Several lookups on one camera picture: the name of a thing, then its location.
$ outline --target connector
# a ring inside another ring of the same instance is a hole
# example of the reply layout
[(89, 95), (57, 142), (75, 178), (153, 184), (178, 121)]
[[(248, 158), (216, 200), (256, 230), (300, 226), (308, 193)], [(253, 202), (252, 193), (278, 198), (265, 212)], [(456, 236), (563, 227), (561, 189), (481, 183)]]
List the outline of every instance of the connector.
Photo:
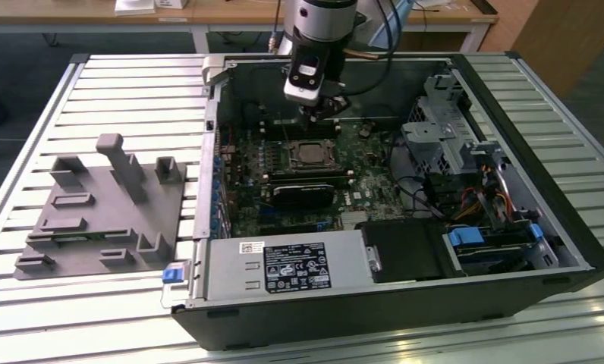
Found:
[(168, 265), (165, 271), (162, 271), (162, 283), (174, 284), (182, 283), (190, 276), (192, 261), (174, 262)]
[(278, 51), (278, 49), (276, 48), (277, 41), (278, 41), (277, 34), (276, 32), (273, 32), (269, 38), (269, 53), (277, 53)]

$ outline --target slotted metal platform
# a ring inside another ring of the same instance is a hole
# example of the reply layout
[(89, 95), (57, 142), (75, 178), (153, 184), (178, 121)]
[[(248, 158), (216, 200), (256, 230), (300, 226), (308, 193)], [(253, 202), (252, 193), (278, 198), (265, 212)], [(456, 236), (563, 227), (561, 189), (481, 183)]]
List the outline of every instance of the slotted metal platform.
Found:
[[(604, 246), (604, 149), (521, 60), (468, 59)], [(228, 353), (201, 349), (172, 319), (159, 271), (17, 281), (14, 264), (53, 186), (55, 155), (77, 152), (86, 165), (106, 165), (95, 153), (101, 133), (123, 134), (141, 163), (161, 155), (188, 163), (177, 259), (192, 257), (202, 61), (200, 55), (94, 55), (70, 65), (0, 189), (0, 362), (604, 362), (604, 280), (513, 318)], [(188, 291), (173, 294), (184, 298)]]

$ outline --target barcode sticker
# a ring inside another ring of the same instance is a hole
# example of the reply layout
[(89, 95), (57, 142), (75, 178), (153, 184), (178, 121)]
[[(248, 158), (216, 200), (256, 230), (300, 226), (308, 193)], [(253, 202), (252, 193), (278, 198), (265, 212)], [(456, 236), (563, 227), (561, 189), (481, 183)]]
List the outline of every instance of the barcode sticker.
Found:
[(168, 23), (186, 23), (188, 18), (186, 17), (159, 17), (158, 21), (165, 21)]
[(264, 253), (262, 241), (245, 241), (240, 243), (240, 254)]

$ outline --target motherboard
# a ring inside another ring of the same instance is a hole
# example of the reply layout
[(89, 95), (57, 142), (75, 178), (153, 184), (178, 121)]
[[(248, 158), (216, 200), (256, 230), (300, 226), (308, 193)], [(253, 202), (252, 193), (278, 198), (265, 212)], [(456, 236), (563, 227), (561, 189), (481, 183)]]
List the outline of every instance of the motherboard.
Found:
[(324, 139), (294, 140), (281, 121), (270, 133), (264, 127), (225, 138), (234, 237), (350, 230), (405, 216), (386, 164), (389, 133), (369, 120), (318, 128)]

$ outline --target warning label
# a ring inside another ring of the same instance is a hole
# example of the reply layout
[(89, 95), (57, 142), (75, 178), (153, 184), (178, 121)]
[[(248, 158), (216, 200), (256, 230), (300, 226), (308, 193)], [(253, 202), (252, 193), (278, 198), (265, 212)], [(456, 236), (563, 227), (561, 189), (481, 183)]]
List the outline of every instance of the warning label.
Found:
[(325, 243), (264, 247), (266, 291), (332, 288)]

